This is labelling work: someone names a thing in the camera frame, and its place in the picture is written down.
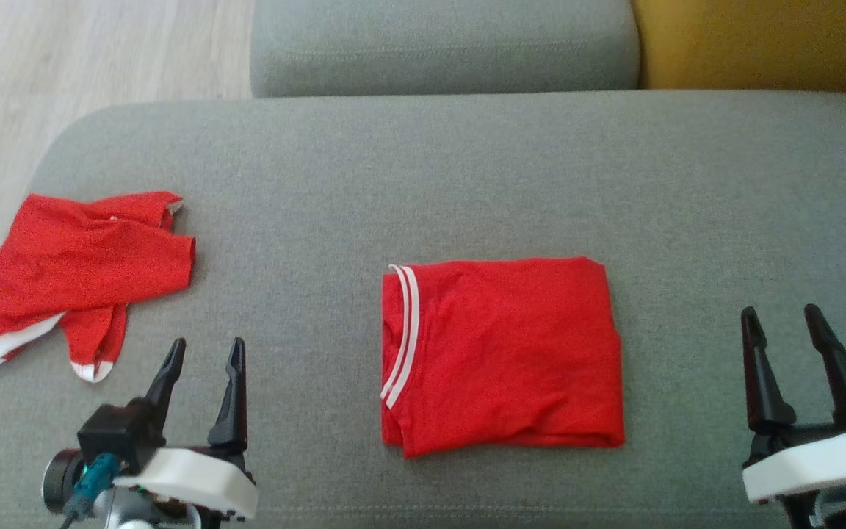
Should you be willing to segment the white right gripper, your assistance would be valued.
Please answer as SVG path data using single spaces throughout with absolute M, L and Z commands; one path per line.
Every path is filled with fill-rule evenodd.
M 803 317 L 825 365 L 833 420 L 846 425 L 846 348 L 818 305 L 805 305 Z M 767 338 L 752 306 L 742 309 L 740 329 L 748 428 L 754 432 L 742 469 L 748 501 L 846 486 L 846 428 L 793 426 L 795 409 L 780 392 L 766 354 Z

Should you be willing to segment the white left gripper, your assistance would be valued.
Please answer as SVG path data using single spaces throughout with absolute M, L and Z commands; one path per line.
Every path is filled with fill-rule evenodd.
M 165 427 L 173 388 L 184 367 L 185 349 L 185 338 L 175 339 L 145 393 L 144 403 L 150 411 L 152 428 Z M 141 488 L 221 514 L 255 518 L 259 490 L 244 472 L 248 435 L 243 338 L 234 339 L 225 371 L 228 384 L 207 438 L 211 454 L 216 458 L 186 448 L 161 448 L 138 475 L 120 475 L 113 481 L 115 486 Z

